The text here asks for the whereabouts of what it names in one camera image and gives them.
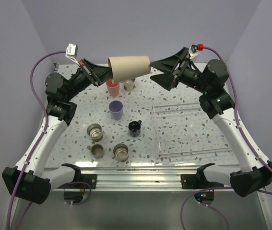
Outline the pink plastic cup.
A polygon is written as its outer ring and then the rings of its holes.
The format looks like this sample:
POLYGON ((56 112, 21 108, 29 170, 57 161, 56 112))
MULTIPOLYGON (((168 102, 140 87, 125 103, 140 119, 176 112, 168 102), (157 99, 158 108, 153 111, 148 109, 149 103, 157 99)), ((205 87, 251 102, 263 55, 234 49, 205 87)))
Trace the pink plastic cup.
POLYGON ((119 95, 119 88, 120 88, 119 83, 113 83, 112 79, 109 79, 106 82, 106 86, 111 96, 115 97, 119 95))

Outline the beige plastic cup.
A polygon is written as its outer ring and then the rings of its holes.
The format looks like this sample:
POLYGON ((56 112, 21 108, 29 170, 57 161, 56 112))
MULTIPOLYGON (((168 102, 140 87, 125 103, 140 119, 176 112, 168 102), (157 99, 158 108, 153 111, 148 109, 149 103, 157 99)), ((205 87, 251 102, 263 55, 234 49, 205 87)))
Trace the beige plastic cup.
POLYGON ((147 75, 151 71, 148 56, 109 57, 108 65, 112 70, 113 83, 119 83, 147 75))

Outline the cream metal cup brown band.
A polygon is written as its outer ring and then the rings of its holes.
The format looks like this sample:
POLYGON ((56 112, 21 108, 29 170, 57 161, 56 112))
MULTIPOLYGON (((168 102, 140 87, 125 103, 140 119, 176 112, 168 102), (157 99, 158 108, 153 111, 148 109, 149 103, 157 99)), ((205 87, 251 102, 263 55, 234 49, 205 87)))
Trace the cream metal cup brown band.
POLYGON ((133 91, 134 88, 135 88, 135 78, 134 79, 125 80, 123 82, 123 87, 128 92, 133 91))

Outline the lilac plastic cup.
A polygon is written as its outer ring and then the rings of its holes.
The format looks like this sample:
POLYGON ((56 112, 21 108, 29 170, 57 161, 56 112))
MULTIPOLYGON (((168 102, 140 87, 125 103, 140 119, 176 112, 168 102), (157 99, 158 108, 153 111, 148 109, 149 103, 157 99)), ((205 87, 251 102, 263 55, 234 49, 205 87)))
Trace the lilac plastic cup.
POLYGON ((121 101, 112 101, 109 106, 110 114, 113 119, 120 120, 123 116, 123 103, 121 101))

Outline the dark blue mug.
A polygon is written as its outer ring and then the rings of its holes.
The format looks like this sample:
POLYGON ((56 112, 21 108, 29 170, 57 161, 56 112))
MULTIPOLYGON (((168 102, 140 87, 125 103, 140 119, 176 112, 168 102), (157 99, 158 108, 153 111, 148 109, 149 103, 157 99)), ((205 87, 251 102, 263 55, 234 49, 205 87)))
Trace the dark blue mug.
POLYGON ((137 137, 140 135, 141 133, 141 124, 142 121, 138 120, 138 121, 131 121, 128 125, 128 129, 129 129, 129 135, 131 137, 137 137))

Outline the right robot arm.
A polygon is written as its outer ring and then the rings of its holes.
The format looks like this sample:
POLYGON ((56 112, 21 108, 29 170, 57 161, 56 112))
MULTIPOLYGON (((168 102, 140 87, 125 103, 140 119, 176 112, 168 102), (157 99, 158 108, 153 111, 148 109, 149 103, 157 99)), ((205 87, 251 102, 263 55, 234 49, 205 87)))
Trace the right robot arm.
POLYGON ((208 163, 197 169, 196 183, 201 188, 212 183, 228 185, 237 195, 245 197, 272 182, 272 161, 260 151, 239 117, 236 101, 224 89, 229 78, 226 64, 220 58, 211 59, 200 71, 193 62, 200 50, 203 47, 192 45, 151 62, 150 66, 161 72, 151 80, 168 91, 182 83, 201 93, 200 107, 221 130, 239 168, 208 163))

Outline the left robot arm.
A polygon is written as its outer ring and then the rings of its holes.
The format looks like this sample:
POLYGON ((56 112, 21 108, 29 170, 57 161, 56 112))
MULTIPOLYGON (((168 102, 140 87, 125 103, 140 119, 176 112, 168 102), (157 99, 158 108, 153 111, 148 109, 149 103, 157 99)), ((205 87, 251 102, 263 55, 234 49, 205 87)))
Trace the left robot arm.
POLYGON ((112 77, 111 67, 96 65, 86 59, 80 61, 69 79, 58 72, 46 77, 47 106, 41 127, 22 158, 2 173, 11 198, 42 204, 54 189, 81 185, 81 171, 76 165, 64 163, 47 173, 44 168, 56 142, 75 115, 77 104, 72 99, 89 86, 99 87, 112 77))

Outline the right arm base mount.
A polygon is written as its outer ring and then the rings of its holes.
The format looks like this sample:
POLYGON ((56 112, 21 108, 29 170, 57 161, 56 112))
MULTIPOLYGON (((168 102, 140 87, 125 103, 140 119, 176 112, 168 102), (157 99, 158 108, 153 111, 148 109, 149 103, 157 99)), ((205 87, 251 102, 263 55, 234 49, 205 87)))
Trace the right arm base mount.
MULTIPOLYGON (((214 187, 224 187, 218 182, 209 182, 204 176, 204 169, 209 166, 214 166, 214 163, 208 163, 199 167, 195 174, 181 174, 180 181, 182 189, 204 189, 214 187)), ((214 201, 214 191, 204 191, 194 195, 197 202, 210 205, 214 201)))

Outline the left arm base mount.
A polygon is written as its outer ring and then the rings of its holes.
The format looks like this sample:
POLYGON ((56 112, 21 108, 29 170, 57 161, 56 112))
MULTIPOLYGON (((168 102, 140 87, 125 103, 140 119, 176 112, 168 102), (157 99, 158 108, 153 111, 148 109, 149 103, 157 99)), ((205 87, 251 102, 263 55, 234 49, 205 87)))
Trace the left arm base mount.
POLYGON ((71 206, 81 205, 89 201, 92 190, 96 188, 96 174, 82 174, 80 167, 64 163, 52 179, 51 187, 64 189, 64 201, 71 206))

